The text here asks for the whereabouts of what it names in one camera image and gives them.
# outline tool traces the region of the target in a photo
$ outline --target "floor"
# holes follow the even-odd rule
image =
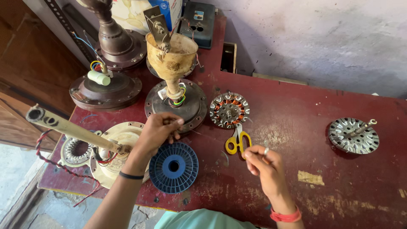
[[[3,163],[0,166],[0,221],[15,204],[26,186],[44,165],[34,150],[0,144]],[[97,207],[101,199],[88,198],[80,205],[72,206],[83,197],[61,192],[46,191],[38,204],[26,217],[22,229],[77,229],[82,228]],[[165,210],[135,206],[129,229],[152,229]]]

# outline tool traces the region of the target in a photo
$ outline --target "wooden table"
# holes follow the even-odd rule
[[[208,104],[221,93],[243,95],[250,104],[250,120],[243,129],[253,144],[266,145],[283,155],[287,185],[303,213],[307,228],[401,228],[407,217],[407,101],[340,90],[289,84],[220,71],[226,18],[216,16],[211,50],[199,49],[203,68],[187,79],[204,90]],[[145,123],[144,101],[160,82],[145,64],[129,71],[142,80],[138,102],[114,112],[90,112],[76,108],[71,122],[88,130],[106,131],[127,121]],[[376,119],[380,137],[377,151],[362,156],[346,154],[332,146],[327,129],[333,120],[354,117]],[[203,124],[181,139],[199,159],[196,181],[179,194],[164,194],[150,180],[141,188],[136,204],[171,211],[207,208],[262,227],[275,227],[270,204],[260,180],[238,155],[226,155],[225,142],[234,130],[216,127],[206,117]],[[60,158],[60,140],[53,161]],[[87,166],[74,168],[90,174]],[[308,172],[322,177],[324,185],[298,180]],[[38,187],[89,194],[95,183],[48,166]],[[94,197],[103,198],[101,188]]]

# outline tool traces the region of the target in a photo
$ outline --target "hand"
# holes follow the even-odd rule
[[[273,150],[269,150],[264,156],[264,150],[265,147],[261,145],[254,145],[245,150],[247,168],[253,175],[260,175],[261,187],[274,211],[292,214],[296,207],[285,183],[281,156]]]
[[[154,156],[166,139],[170,144],[174,143],[174,138],[180,139],[177,130],[181,130],[183,124],[184,120],[171,112],[150,115],[134,150],[151,153],[150,156]]]

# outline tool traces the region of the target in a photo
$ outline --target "ring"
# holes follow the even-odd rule
[[[269,152],[269,148],[268,147],[266,147],[266,149],[264,150],[264,156],[266,156],[266,154]]]

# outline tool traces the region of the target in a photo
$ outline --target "red and black twisted wire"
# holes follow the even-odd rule
[[[42,139],[45,138],[45,136],[47,136],[47,134],[48,134],[50,131],[52,131],[52,130],[49,129],[49,130],[43,132],[43,133],[41,134],[41,136],[39,137],[39,139],[37,140],[37,145],[35,146],[35,149],[37,150],[36,155],[37,155],[41,160],[44,160],[44,161],[47,162],[47,163],[53,164],[53,165],[57,166],[58,168],[62,168],[62,169],[65,170],[65,172],[68,172],[69,174],[71,174],[71,175],[73,175],[73,176],[90,178],[90,179],[96,181],[96,183],[97,183],[95,189],[93,189],[93,191],[92,191],[89,195],[85,196],[85,198],[83,198],[79,203],[77,203],[77,204],[75,204],[75,205],[73,206],[73,207],[76,207],[76,206],[78,206],[78,204],[82,203],[86,198],[88,198],[89,196],[93,195],[93,194],[96,192],[96,189],[98,189],[98,187],[100,186],[100,182],[99,182],[97,179],[95,179],[94,177],[87,176],[87,175],[80,175],[80,174],[74,173],[74,172],[70,171],[69,169],[67,169],[64,165],[60,165],[60,164],[58,164],[58,163],[56,163],[56,162],[54,162],[54,161],[48,160],[48,159],[46,159],[45,157],[43,157],[43,156],[41,155],[41,153],[40,153],[39,151],[41,150],[41,146],[40,146],[40,145],[41,145]]]

